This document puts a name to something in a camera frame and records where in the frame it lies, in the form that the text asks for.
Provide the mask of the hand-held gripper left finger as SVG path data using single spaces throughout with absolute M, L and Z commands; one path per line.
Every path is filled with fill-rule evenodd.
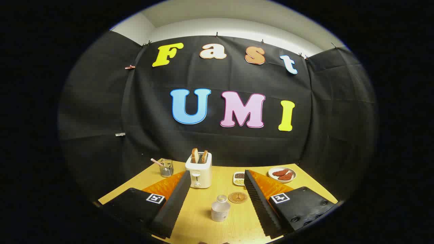
M 136 231 L 170 238 L 190 185 L 190 171 L 185 170 L 142 190 L 130 187 L 102 210 Z

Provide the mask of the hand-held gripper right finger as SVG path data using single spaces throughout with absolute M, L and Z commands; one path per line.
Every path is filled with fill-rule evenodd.
M 245 187 L 266 236 L 294 235 L 338 208 L 310 188 L 297 189 L 253 170 L 245 170 Z

